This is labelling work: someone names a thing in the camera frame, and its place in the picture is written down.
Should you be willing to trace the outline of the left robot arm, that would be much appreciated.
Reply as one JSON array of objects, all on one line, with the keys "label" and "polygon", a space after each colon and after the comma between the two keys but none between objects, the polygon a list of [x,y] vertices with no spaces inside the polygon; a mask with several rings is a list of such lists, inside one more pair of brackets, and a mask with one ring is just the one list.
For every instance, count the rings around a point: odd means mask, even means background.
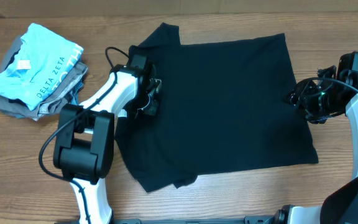
[{"label": "left robot arm", "polygon": [[161,80],[143,55],[111,69],[107,82],[80,105],[65,105],[55,140],[53,164],[72,186],[78,223],[112,223],[105,178],[114,157],[114,120],[130,113],[155,116]]}]

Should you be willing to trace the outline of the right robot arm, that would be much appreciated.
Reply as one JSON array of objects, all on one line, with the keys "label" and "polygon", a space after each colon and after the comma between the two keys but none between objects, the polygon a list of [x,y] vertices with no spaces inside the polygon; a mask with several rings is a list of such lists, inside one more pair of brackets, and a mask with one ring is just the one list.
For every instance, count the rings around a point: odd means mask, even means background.
[{"label": "right robot arm", "polygon": [[351,127],[352,179],[317,207],[286,205],[267,223],[358,224],[358,52],[341,56],[339,65],[320,69],[315,78],[298,82],[287,101],[312,124],[344,114]]}]

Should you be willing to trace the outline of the black t-shirt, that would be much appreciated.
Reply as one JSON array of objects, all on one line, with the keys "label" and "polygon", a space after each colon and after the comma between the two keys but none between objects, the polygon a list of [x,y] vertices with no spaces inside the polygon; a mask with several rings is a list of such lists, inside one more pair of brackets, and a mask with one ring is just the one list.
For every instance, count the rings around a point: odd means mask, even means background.
[{"label": "black t-shirt", "polygon": [[285,101],[296,81],[284,34],[183,45],[177,26],[161,24],[129,54],[146,56],[162,82],[155,116],[117,121],[122,158],[145,191],[318,162],[306,121]]}]

